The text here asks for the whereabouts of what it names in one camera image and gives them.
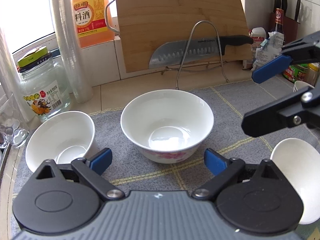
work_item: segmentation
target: sauce jar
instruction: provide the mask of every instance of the sauce jar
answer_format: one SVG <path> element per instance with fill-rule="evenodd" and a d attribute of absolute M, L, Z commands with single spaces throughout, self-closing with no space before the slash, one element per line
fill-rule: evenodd
<path fill-rule="evenodd" d="M 20 93 L 41 122 L 70 109 L 66 71 L 52 60 L 47 47 L 29 51 L 18 60 L 18 66 Z"/>
<path fill-rule="evenodd" d="M 319 65 L 318 63 L 309 63 L 307 73 L 303 79 L 304 82 L 307 82 L 311 86 L 316 84 L 319 74 Z"/>

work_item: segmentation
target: kitchen knife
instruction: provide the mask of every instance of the kitchen knife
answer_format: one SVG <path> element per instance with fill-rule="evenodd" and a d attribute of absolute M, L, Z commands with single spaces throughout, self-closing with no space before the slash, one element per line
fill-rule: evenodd
<path fill-rule="evenodd" d="M 172 41 L 161 45 L 152 54 L 149 68 L 179 65 L 187 46 L 187 40 Z M 221 52 L 225 53 L 226 45 L 241 46 L 253 44 L 253 39 L 245 35 L 222 36 L 220 37 Z M 206 59 L 219 55 L 217 37 L 192 39 L 184 62 L 191 62 Z"/>
<path fill-rule="evenodd" d="M 274 6 L 273 6 L 274 13 L 276 13 L 276 8 L 281 9 L 281 0 L 275 0 Z"/>
<path fill-rule="evenodd" d="M 294 15 L 294 20 L 296 22 L 298 21 L 298 16 L 299 16 L 299 12 L 300 12 L 300 4 L 301 4 L 301 0 L 297 0 L 296 14 Z"/>
<path fill-rule="evenodd" d="M 281 9 L 283 10 L 283 15 L 285 16 L 288 8 L 288 0 L 282 0 Z"/>

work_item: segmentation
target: dark glass bottle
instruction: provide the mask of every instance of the dark glass bottle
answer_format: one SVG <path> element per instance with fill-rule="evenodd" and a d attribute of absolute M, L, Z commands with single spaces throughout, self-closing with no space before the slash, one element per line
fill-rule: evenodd
<path fill-rule="evenodd" d="M 275 20 L 275 27 L 271 30 L 271 32 L 279 32 L 284 35 L 283 31 L 283 14 L 284 11 L 282 9 L 276 8 L 276 20 Z"/>

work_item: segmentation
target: cleaver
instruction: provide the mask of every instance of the cleaver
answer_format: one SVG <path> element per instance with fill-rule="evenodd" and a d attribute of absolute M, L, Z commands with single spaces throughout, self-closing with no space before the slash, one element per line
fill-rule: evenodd
<path fill-rule="evenodd" d="M 161 45 L 152 54 L 149 61 L 149 68 L 179 65 L 187 43 L 188 40 L 184 40 L 167 42 Z M 220 44 L 221 53 L 224 55 L 226 45 L 241 46 L 244 44 L 253 44 L 253 39 L 245 35 L 222 36 L 220 37 Z M 184 62 L 206 59 L 218 55 L 219 46 L 217 37 L 192 39 Z"/>

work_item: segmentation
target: wooden cutting board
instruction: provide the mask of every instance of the wooden cutting board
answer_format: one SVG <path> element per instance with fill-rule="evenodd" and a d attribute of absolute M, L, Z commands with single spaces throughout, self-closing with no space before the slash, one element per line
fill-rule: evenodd
<path fill-rule="evenodd" d="M 116 0 L 126 71 L 146 70 L 153 52 L 169 41 L 187 40 L 200 20 L 213 22 L 220 36 L 248 35 L 241 0 Z M 193 38 L 216 37 L 201 24 Z M 226 61 L 251 59 L 250 45 L 227 46 Z M 205 61 L 219 60 L 213 57 Z"/>

